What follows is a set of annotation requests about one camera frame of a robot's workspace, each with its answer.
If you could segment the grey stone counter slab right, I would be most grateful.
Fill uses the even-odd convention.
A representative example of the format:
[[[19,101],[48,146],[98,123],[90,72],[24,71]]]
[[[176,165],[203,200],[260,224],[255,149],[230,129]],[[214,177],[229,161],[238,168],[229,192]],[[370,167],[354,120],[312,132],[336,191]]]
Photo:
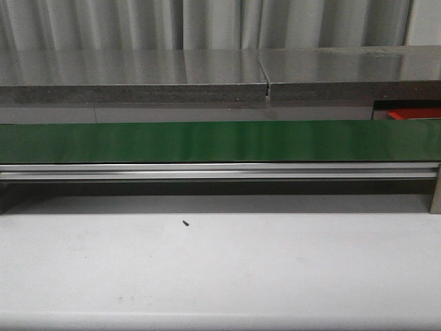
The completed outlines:
[[[439,46],[258,51],[272,101],[440,99]]]

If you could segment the grey stone counter slab left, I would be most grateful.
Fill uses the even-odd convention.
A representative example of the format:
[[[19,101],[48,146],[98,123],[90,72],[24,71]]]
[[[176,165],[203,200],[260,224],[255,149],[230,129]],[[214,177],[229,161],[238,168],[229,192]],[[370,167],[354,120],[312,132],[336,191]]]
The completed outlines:
[[[248,50],[1,52],[2,104],[236,103],[266,95]]]

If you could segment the white pleated curtain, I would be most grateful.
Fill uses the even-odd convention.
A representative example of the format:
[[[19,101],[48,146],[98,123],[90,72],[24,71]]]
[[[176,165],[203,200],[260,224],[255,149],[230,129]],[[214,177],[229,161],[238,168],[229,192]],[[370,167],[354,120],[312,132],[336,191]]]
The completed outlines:
[[[401,46],[411,1],[2,1],[2,50]]]

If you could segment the green conveyor belt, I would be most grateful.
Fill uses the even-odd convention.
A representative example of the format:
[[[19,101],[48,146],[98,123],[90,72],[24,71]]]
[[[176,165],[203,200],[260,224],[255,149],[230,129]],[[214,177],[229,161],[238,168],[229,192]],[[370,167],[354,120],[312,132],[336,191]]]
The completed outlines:
[[[439,160],[437,119],[1,126],[3,164]]]

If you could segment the red plastic tray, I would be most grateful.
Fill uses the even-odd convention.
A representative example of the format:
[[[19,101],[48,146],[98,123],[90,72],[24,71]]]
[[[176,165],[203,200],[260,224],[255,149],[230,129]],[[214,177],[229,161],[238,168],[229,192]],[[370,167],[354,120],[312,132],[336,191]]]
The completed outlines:
[[[387,116],[393,120],[440,119],[441,108],[395,108],[388,110]]]

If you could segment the aluminium conveyor frame rail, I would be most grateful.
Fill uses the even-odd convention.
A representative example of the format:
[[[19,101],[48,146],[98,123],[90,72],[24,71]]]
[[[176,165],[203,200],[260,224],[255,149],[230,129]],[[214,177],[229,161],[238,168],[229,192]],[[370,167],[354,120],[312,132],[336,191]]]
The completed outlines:
[[[440,180],[440,162],[6,164],[1,182]]]

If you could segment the grey stone counter slab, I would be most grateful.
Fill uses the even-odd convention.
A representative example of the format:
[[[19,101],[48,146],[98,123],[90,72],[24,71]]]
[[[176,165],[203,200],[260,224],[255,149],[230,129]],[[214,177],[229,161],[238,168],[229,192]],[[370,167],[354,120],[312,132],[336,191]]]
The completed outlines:
[[[440,99],[439,46],[258,51],[272,101]]]
[[[266,95],[248,50],[1,52],[2,104],[236,103]]]

